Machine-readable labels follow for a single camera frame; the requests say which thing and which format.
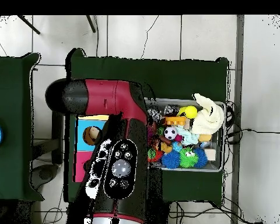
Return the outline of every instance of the gray bin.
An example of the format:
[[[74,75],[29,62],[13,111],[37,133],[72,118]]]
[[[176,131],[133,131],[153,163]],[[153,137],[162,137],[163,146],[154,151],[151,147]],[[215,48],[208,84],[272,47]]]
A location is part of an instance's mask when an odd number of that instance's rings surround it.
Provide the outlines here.
[[[156,98],[156,101],[149,98],[144,98],[146,103],[146,108],[152,108],[152,109],[158,109],[164,113],[165,106],[170,104],[174,106],[195,106],[198,111],[202,110],[202,107],[196,103],[195,100],[172,100],[172,99],[160,99]],[[170,170],[170,171],[192,171],[192,172],[219,172],[223,169],[223,163],[224,163],[224,152],[225,152],[225,146],[224,146],[224,138],[226,135],[226,105],[223,102],[215,101],[217,105],[219,105],[224,112],[224,122],[221,126],[221,128],[212,135],[211,145],[208,148],[216,149],[216,160],[215,161],[208,161],[206,166],[203,168],[197,169],[197,168],[177,168],[177,169],[168,169],[165,167],[160,167],[162,170]]]

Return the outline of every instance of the small soccer ball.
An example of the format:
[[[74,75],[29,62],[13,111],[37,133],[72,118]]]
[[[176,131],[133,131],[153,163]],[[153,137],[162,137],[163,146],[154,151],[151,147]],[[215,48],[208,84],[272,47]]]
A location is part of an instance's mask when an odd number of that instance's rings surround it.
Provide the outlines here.
[[[175,127],[167,127],[164,131],[164,135],[165,135],[165,138],[167,138],[169,140],[174,140],[177,135],[177,131],[176,131]]]

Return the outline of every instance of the dark green table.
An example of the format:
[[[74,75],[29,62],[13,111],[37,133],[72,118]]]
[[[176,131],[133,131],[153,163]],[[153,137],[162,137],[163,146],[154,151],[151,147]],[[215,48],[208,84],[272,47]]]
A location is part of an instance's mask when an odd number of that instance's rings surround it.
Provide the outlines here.
[[[193,93],[212,99],[226,101],[226,78],[228,60],[217,61],[181,60],[165,61],[156,59],[124,59],[85,57],[81,49],[69,53],[66,64],[68,76],[74,79],[108,79],[138,82],[144,88],[144,97],[152,97],[150,85],[157,98],[192,99]],[[74,154],[75,117],[68,118],[69,125],[69,167],[65,172],[68,195],[75,199],[79,183],[72,182]],[[222,172],[163,171],[163,200],[188,201],[204,200],[221,205]]]
[[[42,201],[32,189],[32,111],[30,75],[39,54],[21,58],[0,57],[0,200]]]

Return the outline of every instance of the blue spiky ball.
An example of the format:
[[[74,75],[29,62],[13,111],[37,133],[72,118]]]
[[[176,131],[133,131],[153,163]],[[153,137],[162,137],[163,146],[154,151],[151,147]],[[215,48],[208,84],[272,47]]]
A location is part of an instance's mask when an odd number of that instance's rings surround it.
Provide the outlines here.
[[[194,167],[200,169],[204,167],[208,163],[207,154],[203,149],[193,149],[194,153],[198,156],[198,162],[194,165]]]
[[[180,165],[180,154],[178,151],[172,150],[170,153],[162,156],[162,163],[168,169],[176,169]]]

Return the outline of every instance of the yellow ball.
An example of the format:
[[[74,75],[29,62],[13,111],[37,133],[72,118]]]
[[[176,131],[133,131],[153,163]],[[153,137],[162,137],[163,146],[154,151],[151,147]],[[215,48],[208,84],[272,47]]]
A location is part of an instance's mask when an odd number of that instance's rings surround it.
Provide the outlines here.
[[[194,106],[188,106],[185,108],[184,113],[187,118],[195,118],[197,116],[197,108]]]

